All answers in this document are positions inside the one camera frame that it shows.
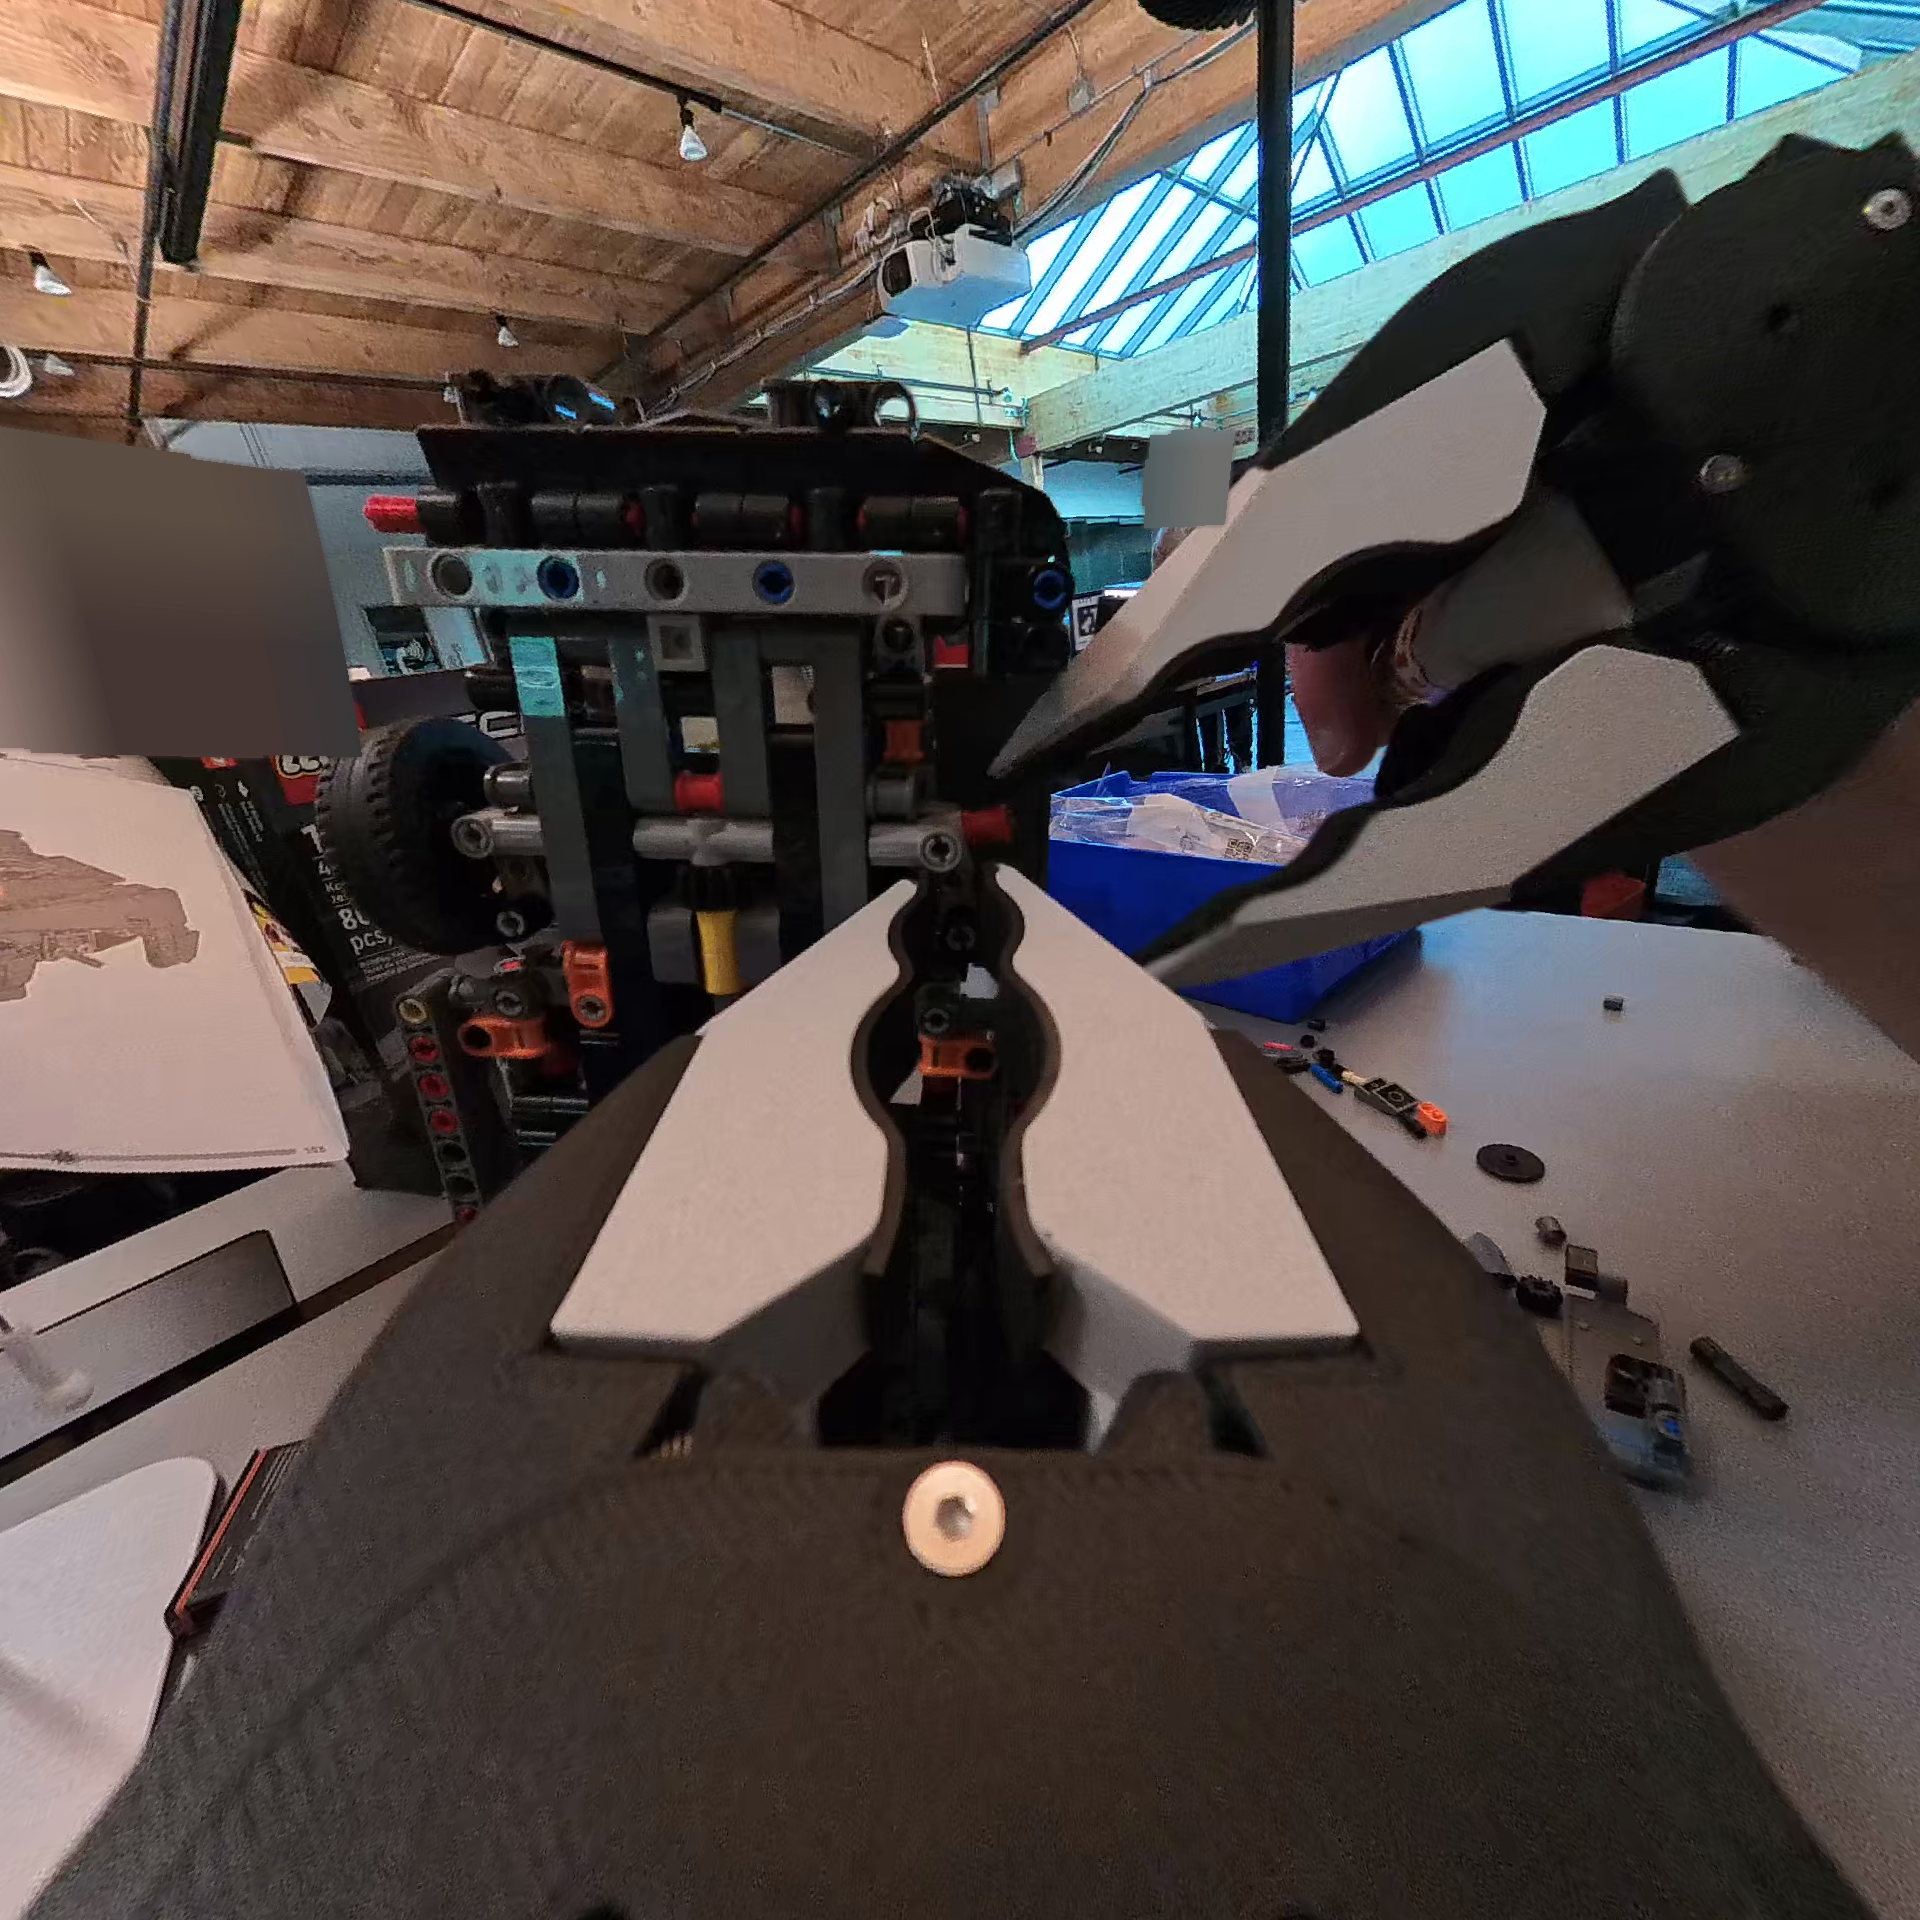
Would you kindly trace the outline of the person's right hand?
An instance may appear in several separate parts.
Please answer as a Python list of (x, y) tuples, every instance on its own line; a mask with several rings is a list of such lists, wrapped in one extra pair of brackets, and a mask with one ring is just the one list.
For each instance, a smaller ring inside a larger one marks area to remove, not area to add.
[(1290, 646), (1285, 671), (1313, 765), (1331, 777), (1358, 777), (1393, 739), (1399, 721), (1431, 698), (1418, 663), (1424, 603), (1399, 624), (1332, 646)]

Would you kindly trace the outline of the dark lego set box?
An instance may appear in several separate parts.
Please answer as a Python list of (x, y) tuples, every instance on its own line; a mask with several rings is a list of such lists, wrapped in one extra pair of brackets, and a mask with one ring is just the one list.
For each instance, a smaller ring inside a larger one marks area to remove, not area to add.
[(466, 1225), (479, 1193), (466, 1181), (444, 1183), (465, 1159), (440, 1156), (444, 1143), (424, 1115), (415, 1053), (399, 1020), (399, 1001), (430, 986), (444, 961), (397, 940), (350, 898), (315, 812), (325, 772), (325, 760), (305, 756), (172, 760), (172, 777), (200, 805), (265, 907), (268, 932), (288, 934), (326, 988), (325, 1010), (315, 1001), (305, 1010), (344, 1115), (354, 1183), (433, 1193)]

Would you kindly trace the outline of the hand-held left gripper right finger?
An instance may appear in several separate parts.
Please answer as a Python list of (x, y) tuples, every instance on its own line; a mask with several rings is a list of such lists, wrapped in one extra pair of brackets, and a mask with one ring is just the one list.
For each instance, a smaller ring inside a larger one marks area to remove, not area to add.
[(1358, 1353), (1358, 1311), (1206, 1020), (1039, 884), (995, 869), (1045, 1070), (1013, 1150), (1056, 1308), (1045, 1352), (1099, 1450), (1144, 1379)]

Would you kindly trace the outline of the dark flat desk pad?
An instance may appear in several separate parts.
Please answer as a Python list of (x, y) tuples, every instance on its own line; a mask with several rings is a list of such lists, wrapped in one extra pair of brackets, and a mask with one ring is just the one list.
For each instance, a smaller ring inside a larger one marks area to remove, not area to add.
[(82, 1442), (297, 1326), (277, 1240), (243, 1234), (90, 1311), (31, 1326), (5, 1358), (5, 1462)]

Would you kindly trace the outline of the blue plastic bin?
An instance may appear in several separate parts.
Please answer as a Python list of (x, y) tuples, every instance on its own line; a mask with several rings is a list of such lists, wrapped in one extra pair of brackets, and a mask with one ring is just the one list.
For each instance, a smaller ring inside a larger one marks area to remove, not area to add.
[(1114, 949), (1136, 955), (1197, 907), (1273, 868), (1047, 843), (1047, 891)]

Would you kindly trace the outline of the clear plastic bag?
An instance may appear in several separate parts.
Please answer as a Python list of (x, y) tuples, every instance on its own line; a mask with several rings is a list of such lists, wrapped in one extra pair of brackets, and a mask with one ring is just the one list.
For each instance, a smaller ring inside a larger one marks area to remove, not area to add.
[(1291, 765), (1231, 777), (1108, 772), (1050, 797), (1047, 835), (1069, 847), (1279, 869), (1310, 847), (1331, 814), (1369, 802), (1374, 802), (1374, 777), (1331, 777)]

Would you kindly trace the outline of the instruction booklet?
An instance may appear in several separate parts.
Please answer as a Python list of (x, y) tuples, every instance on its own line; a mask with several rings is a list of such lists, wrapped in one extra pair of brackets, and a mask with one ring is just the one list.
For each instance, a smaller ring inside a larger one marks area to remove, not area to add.
[(5, 1167), (282, 1171), (347, 1129), (194, 797), (5, 749)]

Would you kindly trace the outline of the lego car chassis model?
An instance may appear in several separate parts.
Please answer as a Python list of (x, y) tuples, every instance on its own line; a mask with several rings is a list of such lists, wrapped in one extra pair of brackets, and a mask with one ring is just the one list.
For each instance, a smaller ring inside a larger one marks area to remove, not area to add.
[(455, 399), (430, 483), (361, 515), (399, 611), (475, 620), (471, 712), (372, 727), (318, 797), (347, 901), (440, 959), (397, 1045), (449, 1217), (896, 881), (907, 1061), (984, 1077), (975, 868), (1047, 855), (1047, 785), (991, 760), (1070, 658), (1047, 494), (890, 383), (789, 379), (768, 424), (621, 428), (489, 372)]

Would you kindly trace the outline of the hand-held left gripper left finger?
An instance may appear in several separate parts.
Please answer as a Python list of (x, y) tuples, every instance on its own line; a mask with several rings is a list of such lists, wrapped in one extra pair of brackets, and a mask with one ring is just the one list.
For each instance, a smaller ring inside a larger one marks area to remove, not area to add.
[(581, 1369), (743, 1383), (790, 1442), (870, 1348), (862, 1269), (899, 1210), (899, 1143), (866, 1077), (899, 994), (896, 881), (695, 1038), (563, 1304), (551, 1352)]

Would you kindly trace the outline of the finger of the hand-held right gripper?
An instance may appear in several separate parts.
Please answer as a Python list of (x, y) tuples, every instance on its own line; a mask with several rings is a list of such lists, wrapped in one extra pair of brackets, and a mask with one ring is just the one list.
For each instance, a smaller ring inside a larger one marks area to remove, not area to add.
[(1204, 524), (1069, 663), (1007, 737), (991, 777), (1127, 731), (1127, 708), (1220, 646), (1279, 633), (1310, 594), (1374, 560), (1452, 553), (1506, 524), (1545, 399), (1512, 341), (1274, 467), (1252, 467)]
[(1197, 988), (1502, 905), (1736, 737), (1693, 663), (1620, 646), (1540, 663), (1478, 693), (1436, 790), (1332, 814), (1274, 881), (1194, 912), (1139, 964)]

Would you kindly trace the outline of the small black battery pack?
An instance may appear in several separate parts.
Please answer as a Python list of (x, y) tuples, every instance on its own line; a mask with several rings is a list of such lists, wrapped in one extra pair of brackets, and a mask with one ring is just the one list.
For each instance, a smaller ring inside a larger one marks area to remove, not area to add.
[(214, 1504), (208, 1534), (164, 1610), (164, 1622), (176, 1644), (200, 1637), (227, 1602), (252, 1556), (265, 1512), (294, 1472), (299, 1452), (305, 1442), (277, 1442), (268, 1450), (256, 1450), (247, 1460), (243, 1472), (232, 1481), (227, 1493)]

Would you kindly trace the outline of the grey lego panel assembly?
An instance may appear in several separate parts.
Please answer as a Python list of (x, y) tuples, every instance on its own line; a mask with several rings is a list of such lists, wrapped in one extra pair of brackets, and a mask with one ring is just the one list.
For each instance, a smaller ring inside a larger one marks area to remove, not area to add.
[(1561, 1370), (1620, 1478), (1648, 1489), (1693, 1484), (1689, 1388), (1653, 1317), (1620, 1292), (1565, 1286)]

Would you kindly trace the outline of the long black lego axle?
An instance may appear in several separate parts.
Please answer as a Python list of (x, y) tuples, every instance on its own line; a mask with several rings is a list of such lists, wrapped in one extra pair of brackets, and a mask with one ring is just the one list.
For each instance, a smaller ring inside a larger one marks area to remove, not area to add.
[(1756, 1379), (1736, 1353), (1728, 1353), (1714, 1337), (1699, 1335), (1689, 1343), (1693, 1360), (1723, 1388), (1728, 1393), (1749, 1414), (1765, 1426), (1788, 1422), (1789, 1405), (1788, 1400)]

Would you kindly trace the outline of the white ceiling projector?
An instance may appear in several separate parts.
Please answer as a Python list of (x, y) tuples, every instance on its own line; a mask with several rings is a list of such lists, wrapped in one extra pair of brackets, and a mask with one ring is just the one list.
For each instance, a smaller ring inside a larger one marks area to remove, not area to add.
[(971, 176), (940, 176), (920, 212), (878, 254), (878, 320), (971, 331), (1032, 276), (1007, 204)]

